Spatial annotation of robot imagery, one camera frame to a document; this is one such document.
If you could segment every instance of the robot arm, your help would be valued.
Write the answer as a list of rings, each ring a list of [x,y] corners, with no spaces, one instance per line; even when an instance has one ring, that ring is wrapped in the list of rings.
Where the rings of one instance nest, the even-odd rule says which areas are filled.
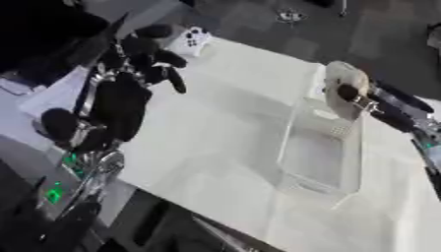
[[[421,99],[392,86],[370,83],[366,74],[343,62],[327,67],[326,100],[341,118],[355,120],[362,111],[412,135],[426,171],[441,200],[441,122]]]

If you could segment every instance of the green led light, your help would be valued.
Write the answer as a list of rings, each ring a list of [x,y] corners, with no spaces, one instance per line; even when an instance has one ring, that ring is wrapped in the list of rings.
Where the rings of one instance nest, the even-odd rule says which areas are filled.
[[[77,161],[77,155],[75,154],[71,154],[70,156],[63,158],[63,162],[68,165],[75,164],[76,161]]]
[[[55,187],[47,191],[45,196],[51,204],[55,205],[61,200],[61,196],[63,196],[63,189],[61,189],[60,187]]]

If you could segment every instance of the robotic hand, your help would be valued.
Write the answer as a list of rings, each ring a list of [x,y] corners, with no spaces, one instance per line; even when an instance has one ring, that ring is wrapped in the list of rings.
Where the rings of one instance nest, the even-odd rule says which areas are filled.
[[[170,34],[171,27],[156,25],[123,39],[113,36],[92,66],[74,111],[43,113],[41,133],[66,154],[5,214],[1,251],[69,252],[79,245],[100,213],[106,186],[124,167],[118,148],[141,127],[153,95],[148,87],[169,80],[177,92],[186,92],[174,68],[187,62],[155,41]]]
[[[441,122],[421,99],[381,82],[343,62],[327,67],[326,100],[341,118],[355,120],[364,110],[389,126],[412,135],[427,164],[426,171],[441,200]]]

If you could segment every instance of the white paper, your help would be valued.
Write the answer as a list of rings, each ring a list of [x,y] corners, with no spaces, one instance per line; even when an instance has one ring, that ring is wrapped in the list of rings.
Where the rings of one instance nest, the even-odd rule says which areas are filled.
[[[365,116],[359,192],[299,188],[269,162],[319,66],[218,38],[213,49],[181,72],[188,94],[155,88],[122,180],[287,252],[439,251],[441,207],[406,135]]]
[[[55,107],[72,111],[88,73],[83,67],[76,68],[45,91],[23,101],[19,109],[33,118],[40,118],[43,112]]]

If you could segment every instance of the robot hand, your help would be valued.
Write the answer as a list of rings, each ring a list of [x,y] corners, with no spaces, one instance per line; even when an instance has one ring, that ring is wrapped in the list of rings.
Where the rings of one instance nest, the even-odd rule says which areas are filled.
[[[341,85],[354,87],[361,95],[367,95],[369,90],[369,78],[355,67],[341,61],[331,62],[326,67],[326,102],[341,117],[353,121],[358,118],[361,109],[356,106],[347,105],[337,90]]]
[[[152,96],[149,86],[168,80],[177,92],[186,93],[174,68],[183,68],[187,62],[160,49],[155,41],[170,34],[170,26],[154,25],[121,40],[114,38],[92,67],[74,113],[51,109],[42,115],[47,135],[77,153],[103,150],[114,141],[130,141],[141,127]],[[79,128],[83,128],[82,134],[77,134]]]
[[[430,105],[384,83],[369,83],[364,73],[342,62],[327,67],[326,99],[342,118],[354,120],[364,110],[399,131],[410,133],[441,200],[441,123],[434,119]]]

